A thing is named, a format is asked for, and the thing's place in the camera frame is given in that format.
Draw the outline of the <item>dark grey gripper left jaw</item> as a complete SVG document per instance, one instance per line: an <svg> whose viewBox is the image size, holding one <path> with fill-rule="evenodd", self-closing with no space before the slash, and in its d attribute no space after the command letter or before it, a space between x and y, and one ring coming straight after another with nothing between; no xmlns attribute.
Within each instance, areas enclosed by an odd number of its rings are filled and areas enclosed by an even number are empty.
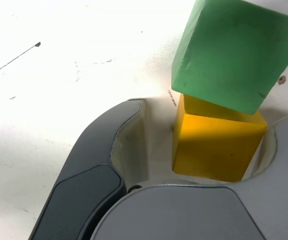
<svg viewBox="0 0 288 240"><path fill-rule="evenodd" d="M69 153L31 232L32 240L88 240L128 189L148 179L145 102L132 99L95 119Z"/></svg>

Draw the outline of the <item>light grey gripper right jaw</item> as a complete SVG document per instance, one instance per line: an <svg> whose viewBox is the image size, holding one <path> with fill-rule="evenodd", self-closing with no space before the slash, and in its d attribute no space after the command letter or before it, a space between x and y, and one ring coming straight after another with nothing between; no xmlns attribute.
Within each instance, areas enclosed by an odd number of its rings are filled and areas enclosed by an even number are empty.
<svg viewBox="0 0 288 240"><path fill-rule="evenodd" d="M144 187L118 201L94 240L288 240L288 118L262 173L221 185Z"/></svg>

